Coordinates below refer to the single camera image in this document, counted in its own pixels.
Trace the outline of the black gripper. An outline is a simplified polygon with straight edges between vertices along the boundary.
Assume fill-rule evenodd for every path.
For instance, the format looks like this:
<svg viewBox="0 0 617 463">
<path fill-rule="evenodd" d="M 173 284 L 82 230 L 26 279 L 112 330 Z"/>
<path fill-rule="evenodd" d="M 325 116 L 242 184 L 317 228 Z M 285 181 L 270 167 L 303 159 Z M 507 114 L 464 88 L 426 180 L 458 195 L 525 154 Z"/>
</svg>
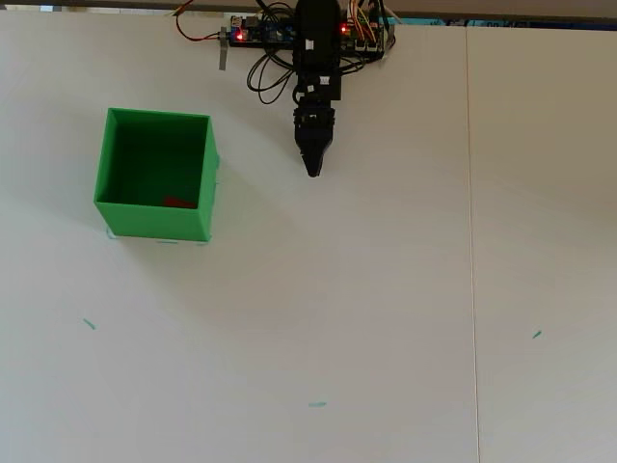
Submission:
<svg viewBox="0 0 617 463">
<path fill-rule="evenodd" d="M 294 138 L 309 177 L 319 177 L 334 138 L 335 109 L 320 94 L 293 94 Z"/>
</svg>

